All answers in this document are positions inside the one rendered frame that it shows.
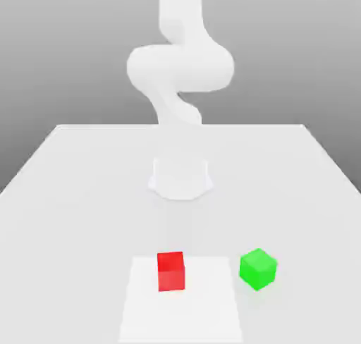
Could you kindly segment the small green cube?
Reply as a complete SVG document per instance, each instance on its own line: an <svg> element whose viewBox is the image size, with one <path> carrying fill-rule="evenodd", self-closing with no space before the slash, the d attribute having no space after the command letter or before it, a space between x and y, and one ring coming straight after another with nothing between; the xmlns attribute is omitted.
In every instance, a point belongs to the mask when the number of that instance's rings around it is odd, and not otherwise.
<svg viewBox="0 0 361 344"><path fill-rule="evenodd" d="M258 291L276 278L277 260L257 248L240 257L239 277L251 288Z"/></svg>

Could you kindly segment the small red cube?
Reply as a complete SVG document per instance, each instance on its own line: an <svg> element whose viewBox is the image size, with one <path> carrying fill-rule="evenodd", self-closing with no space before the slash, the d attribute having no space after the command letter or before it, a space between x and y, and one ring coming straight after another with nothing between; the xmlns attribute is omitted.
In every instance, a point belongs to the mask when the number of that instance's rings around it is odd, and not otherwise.
<svg viewBox="0 0 361 344"><path fill-rule="evenodd" d="M157 254L159 292L185 289L185 263L183 252Z"/></svg>

